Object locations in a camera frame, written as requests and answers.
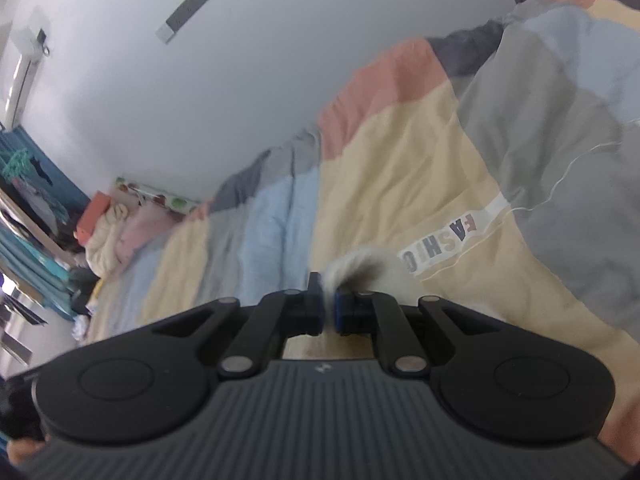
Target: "air conditioner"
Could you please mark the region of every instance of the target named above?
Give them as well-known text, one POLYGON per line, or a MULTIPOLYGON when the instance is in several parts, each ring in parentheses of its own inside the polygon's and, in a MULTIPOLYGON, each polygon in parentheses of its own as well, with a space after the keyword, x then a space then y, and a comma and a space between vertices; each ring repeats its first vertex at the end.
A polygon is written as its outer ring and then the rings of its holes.
POLYGON ((42 45, 28 28, 9 35, 0 58, 0 131, 20 125, 41 58, 42 45))

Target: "silver screw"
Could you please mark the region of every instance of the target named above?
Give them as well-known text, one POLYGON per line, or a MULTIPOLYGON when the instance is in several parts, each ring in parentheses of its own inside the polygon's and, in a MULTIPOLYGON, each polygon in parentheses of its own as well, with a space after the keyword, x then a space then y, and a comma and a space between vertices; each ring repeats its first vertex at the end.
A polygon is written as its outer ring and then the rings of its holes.
POLYGON ((222 366, 222 369, 225 372, 234 373, 245 372, 253 365, 254 362, 243 355, 232 355, 230 357, 227 357, 220 363, 220 366, 222 366))
POLYGON ((396 360, 396 368, 401 372, 421 372, 427 367, 427 361, 417 355, 405 355, 396 360))

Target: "white logo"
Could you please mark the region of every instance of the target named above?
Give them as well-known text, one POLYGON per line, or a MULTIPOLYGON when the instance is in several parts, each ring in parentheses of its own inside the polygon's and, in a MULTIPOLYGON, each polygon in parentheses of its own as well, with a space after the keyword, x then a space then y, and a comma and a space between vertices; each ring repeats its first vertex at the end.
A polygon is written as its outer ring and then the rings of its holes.
POLYGON ((328 372, 329 370, 331 370, 333 367, 328 364, 328 363, 322 363, 321 365, 318 365, 316 367, 316 372, 320 372, 321 374, 324 374, 325 372, 328 372))

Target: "patchwork blanket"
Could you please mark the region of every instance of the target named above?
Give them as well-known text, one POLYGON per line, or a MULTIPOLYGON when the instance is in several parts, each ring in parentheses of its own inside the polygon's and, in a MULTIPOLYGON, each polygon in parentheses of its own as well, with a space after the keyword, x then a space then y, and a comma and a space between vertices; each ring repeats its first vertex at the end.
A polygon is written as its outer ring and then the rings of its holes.
POLYGON ((357 72, 103 286, 90 340, 255 304, 361 246, 424 290, 599 357, 640 389, 640 13, 529 0, 357 72))

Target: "striped blanket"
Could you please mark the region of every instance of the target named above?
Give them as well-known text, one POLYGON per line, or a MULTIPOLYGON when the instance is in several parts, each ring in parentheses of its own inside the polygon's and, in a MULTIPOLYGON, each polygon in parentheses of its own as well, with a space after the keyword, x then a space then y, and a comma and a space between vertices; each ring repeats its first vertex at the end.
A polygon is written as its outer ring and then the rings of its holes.
POLYGON ((89 339, 380 246, 425 291, 595 354, 619 415, 640 390, 639 118, 640 13, 613 0, 402 43, 138 251, 89 339))

